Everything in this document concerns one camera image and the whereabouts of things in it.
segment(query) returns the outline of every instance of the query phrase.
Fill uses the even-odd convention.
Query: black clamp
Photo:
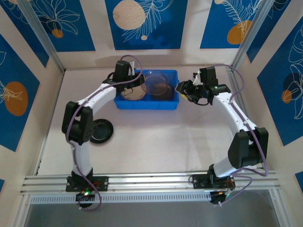
[[[103,83],[107,84],[115,84],[119,82],[126,82],[135,79],[139,72],[135,73],[134,75],[129,75],[129,72],[131,71],[131,64],[128,61],[118,61],[116,63],[115,72],[111,73],[113,76],[112,78],[107,78],[103,81]],[[135,80],[132,83],[126,83],[114,86],[117,90],[117,95],[119,95],[121,92],[124,91],[125,88],[130,89],[133,87],[137,87],[142,85],[145,82],[144,75],[142,74],[139,79]]]
[[[218,83],[214,67],[200,69],[200,73],[194,73],[194,78],[200,76],[202,85],[194,85],[193,81],[183,81],[176,87],[176,91],[187,98],[190,102],[198,103],[200,98],[206,98],[208,103],[213,104],[213,99],[220,93],[230,89],[225,84]]]

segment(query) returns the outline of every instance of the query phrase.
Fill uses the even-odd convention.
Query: orange circle
[[[282,101],[287,104],[287,103],[290,103],[291,100],[292,100],[292,93],[291,93],[291,91],[285,90],[282,93]]]
[[[5,86],[4,93],[7,95],[4,100],[7,110],[12,115],[22,116],[27,110],[27,89],[23,84],[14,81]]]
[[[58,39],[61,39],[63,37],[63,32],[59,29],[54,29],[52,31],[53,36],[55,36]]]
[[[227,41],[230,44],[241,44],[250,25],[251,25],[251,21],[245,20],[242,23],[232,27],[231,30],[229,30],[228,32]]]

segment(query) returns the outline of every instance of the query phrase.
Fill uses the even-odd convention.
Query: vent grille
[[[209,192],[171,192],[171,193],[113,193],[101,194],[103,203],[122,202],[180,202],[209,201]],[[75,194],[65,195],[33,195],[31,204],[68,204],[76,203]],[[81,203],[97,203],[99,197]]]

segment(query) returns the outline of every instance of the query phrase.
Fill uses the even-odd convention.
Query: petri dish lid
[[[169,80],[165,73],[158,70],[150,70],[144,74],[145,82],[141,85],[143,91],[149,95],[163,95],[169,86]]]
[[[106,119],[94,120],[94,131],[90,138],[92,143],[104,143],[108,141],[114,133],[112,123]]]
[[[141,86],[125,89],[123,92],[121,92],[122,98],[129,101],[141,100],[145,95],[146,92],[142,89]]]

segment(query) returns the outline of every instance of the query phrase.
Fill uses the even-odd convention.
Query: wall poster
[[[303,18],[258,76],[283,145],[303,136]]]
[[[180,49],[187,0],[105,0],[116,50]]]

